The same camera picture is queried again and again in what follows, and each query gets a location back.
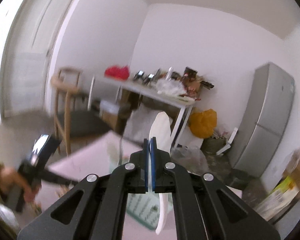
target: gray refrigerator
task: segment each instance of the gray refrigerator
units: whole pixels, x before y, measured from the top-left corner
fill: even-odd
[[[293,77],[274,63],[255,70],[247,108],[228,153],[233,168],[262,175],[283,136],[294,91]]]

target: orange bag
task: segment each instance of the orange bag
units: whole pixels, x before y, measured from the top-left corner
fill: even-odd
[[[193,113],[189,117],[189,128],[194,136],[206,139],[213,135],[217,126],[217,112],[209,109],[200,113]]]

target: red object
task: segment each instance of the red object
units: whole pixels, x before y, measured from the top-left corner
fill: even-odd
[[[114,65],[108,67],[105,71],[105,76],[120,80],[127,80],[130,76],[129,66],[120,67],[118,65]]]

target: white door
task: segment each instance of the white door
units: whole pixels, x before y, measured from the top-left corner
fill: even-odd
[[[71,0],[26,0],[13,27],[3,76],[4,116],[43,109],[51,50]]]

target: door frame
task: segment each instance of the door frame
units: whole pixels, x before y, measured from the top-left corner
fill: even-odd
[[[4,72],[5,72],[5,65],[6,65],[6,62],[7,62],[7,56],[8,56],[8,47],[10,45],[10,42],[11,42],[11,38],[12,38],[12,33],[13,33],[13,30],[16,26],[16,22],[18,21],[19,19],[19,16],[20,16],[20,12],[22,10],[22,8],[25,6],[26,2],[28,0],[23,0],[21,6],[19,7],[18,9],[18,12],[15,16],[15,18],[13,19],[13,22],[10,26],[10,30],[9,30],[9,33],[8,33],[8,37],[7,37],[7,40],[6,40],[6,43],[5,43],[5,46],[4,46],[4,49],[3,49],[3,54],[2,54],[2,60],[1,60],[1,67],[0,67],[0,115],[1,115],[1,119],[3,120],[5,117],[5,114],[4,114]],[[68,11],[69,11],[69,8],[71,7],[73,3],[73,0],[70,0],[70,3],[69,3],[69,6],[68,8],[66,9],[62,19],[61,19],[61,22],[60,22],[60,25],[58,26],[58,30],[54,33],[54,37],[52,39],[52,42],[53,42],[53,45],[51,46],[51,51],[49,52],[49,59],[48,59],[48,66],[47,66],[47,77],[46,79],[48,78],[48,73],[49,73],[49,69],[50,69],[50,62],[51,62],[51,56],[53,54],[53,51],[54,51],[54,47],[55,47],[55,42],[57,40],[57,37],[58,37],[58,34],[59,34],[59,31],[60,31],[60,28],[62,26],[62,23],[66,17],[66,15],[68,14]],[[44,82],[44,91],[46,91],[46,86],[47,86],[47,80]]]

